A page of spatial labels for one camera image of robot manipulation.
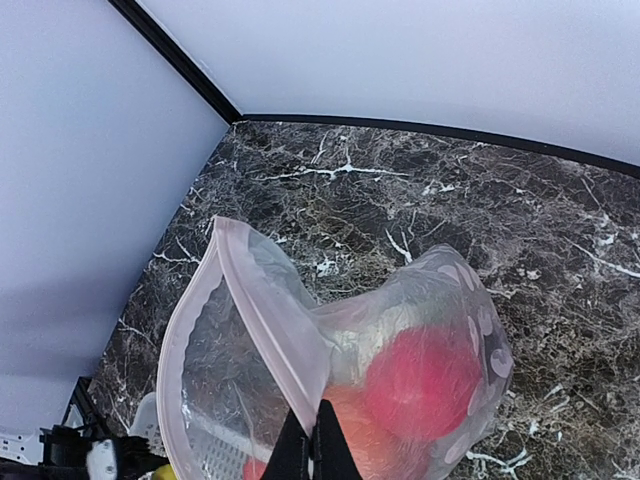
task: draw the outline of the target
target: red ball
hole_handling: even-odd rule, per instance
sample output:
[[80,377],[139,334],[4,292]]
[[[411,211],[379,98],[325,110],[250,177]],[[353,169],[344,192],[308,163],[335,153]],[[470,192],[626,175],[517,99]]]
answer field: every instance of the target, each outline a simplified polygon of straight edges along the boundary
[[441,328],[399,333],[371,362],[365,402],[375,420],[402,439],[432,441],[458,428],[478,382],[468,341]]

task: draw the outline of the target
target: transparent plastic bag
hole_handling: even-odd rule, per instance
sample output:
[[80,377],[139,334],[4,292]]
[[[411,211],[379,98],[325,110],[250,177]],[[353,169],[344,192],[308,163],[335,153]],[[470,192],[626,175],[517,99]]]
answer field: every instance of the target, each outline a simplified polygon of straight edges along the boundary
[[[513,360],[493,303],[448,246],[375,291],[319,306],[274,242],[217,217],[198,270],[208,275],[194,275],[174,312],[200,312],[185,352],[187,434],[194,452],[215,437],[244,463],[243,474],[199,458],[207,478],[259,478],[289,406],[310,432],[324,396],[365,480],[441,479],[508,387]],[[201,278],[219,280],[204,305],[193,293]]]

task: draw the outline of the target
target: white wall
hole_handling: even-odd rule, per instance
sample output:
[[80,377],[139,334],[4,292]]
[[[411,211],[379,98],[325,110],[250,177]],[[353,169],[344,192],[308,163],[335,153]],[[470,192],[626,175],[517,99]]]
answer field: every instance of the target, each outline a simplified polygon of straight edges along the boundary
[[0,4],[0,427],[60,422],[226,125],[105,0]]
[[640,3],[139,0],[243,113],[470,128],[640,164]]

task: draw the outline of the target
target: red fruit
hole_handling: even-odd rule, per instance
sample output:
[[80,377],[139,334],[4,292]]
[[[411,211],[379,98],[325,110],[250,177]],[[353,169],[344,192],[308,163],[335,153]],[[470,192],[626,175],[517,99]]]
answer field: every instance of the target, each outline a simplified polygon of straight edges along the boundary
[[266,463],[256,460],[255,458],[249,458],[242,469],[242,478],[244,480],[260,480],[266,469]]
[[332,386],[324,398],[331,402],[353,461],[364,480],[397,479],[396,440],[378,426],[366,410],[362,394],[353,387]]
[[473,347],[450,333],[433,327],[405,330],[367,370],[367,408],[400,438],[436,440],[466,418],[482,368]]

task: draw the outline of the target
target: dark marble countertop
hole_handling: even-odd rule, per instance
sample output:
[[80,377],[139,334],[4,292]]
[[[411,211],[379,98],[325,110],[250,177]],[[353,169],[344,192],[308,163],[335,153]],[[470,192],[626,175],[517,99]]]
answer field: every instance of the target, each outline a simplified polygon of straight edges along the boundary
[[437,243],[466,257],[493,295],[516,369],[495,433],[451,478],[640,477],[639,180],[417,133],[234,125],[94,378],[116,430],[155,388],[164,330],[216,214],[275,239],[323,302],[379,286]]

